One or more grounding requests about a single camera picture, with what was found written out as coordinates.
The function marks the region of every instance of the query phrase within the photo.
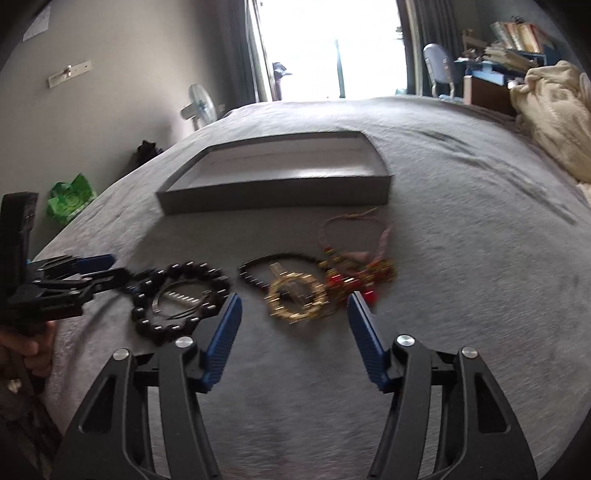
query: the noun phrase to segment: box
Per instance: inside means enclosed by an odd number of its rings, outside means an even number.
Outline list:
[[[392,177],[361,132],[314,132],[207,147],[170,176],[156,195],[167,215],[385,205]]]

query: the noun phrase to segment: wooden panel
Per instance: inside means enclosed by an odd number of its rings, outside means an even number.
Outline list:
[[[478,79],[472,75],[464,77],[464,103],[481,106],[506,115],[517,115],[511,105],[511,97],[507,87]]]

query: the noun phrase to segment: black beaded bracelet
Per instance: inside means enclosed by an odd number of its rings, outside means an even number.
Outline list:
[[[169,265],[166,270],[149,270],[134,275],[136,285],[128,285],[126,291],[132,294],[134,308],[131,320],[136,331],[157,344],[170,342],[183,335],[191,335],[197,324],[204,318],[213,317],[230,295],[230,279],[218,268],[207,263],[186,262],[183,265]],[[171,315],[167,320],[175,323],[159,325],[150,321],[148,306],[159,291],[165,290],[179,279],[188,283],[205,283],[209,286],[206,295],[197,307]]]
[[[238,268],[238,278],[267,294],[269,290],[269,284],[250,275],[248,270],[260,264],[276,262],[279,260],[302,260],[307,263],[315,264],[317,267],[321,268],[327,273],[330,270],[330,264],[327,261],[320,260],[319,258],[312,257],[311,255],[306,255],[299,252],[278,252],[270,255],[264,255],[263,257],[255,258],[254,260],[246,262],[243,266]],[[281,293],[282,299],[287,299],[288,297],[289,295],[287,292]]]

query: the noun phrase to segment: bed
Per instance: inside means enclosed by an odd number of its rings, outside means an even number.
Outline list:
[[[271,252],[320,256],[319,224],[351,208],[165,217],[154,192],[208,145],[332,130],[363,132],[395,174],[379,215],[392,222],[388,254],[399,275],[379,291],[381,325],[441,351],[477,348],[544,474],[591,406],[591,210],[508,117],[405,96],[246,106],[115,183],[39,258],[113,253],[133,269],[199,260],[235,278],[246,260]],[[335,235],[343,248],[367,249],[375,234],[345,225]],[[235,291],[242,326],[222,381],[200,397],[224,478],[364,478],[390,398],[369,382],[344,311],[287,325],[269,317],[257,291]],[[130,306],[102,293],[83,317],[60,323],[45,401],[62,431],[113,351],[153,351],[133,330]]]

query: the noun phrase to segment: blue gripper fingertip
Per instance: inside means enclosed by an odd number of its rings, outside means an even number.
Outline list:
[[[361,296],[351,294],[347,305],[349,326],[355,337],[369,379],[381,391],[386,391],[390,382],[387,375],[389,351],[383,349],[371,325],[369,315],[371,313]]]
[[[206,370],[202,383],[209,391],[222,377],[223,369],[228,361],[230,350],[242,321],[242,300],[233,295],[213,339],[205,353]]]

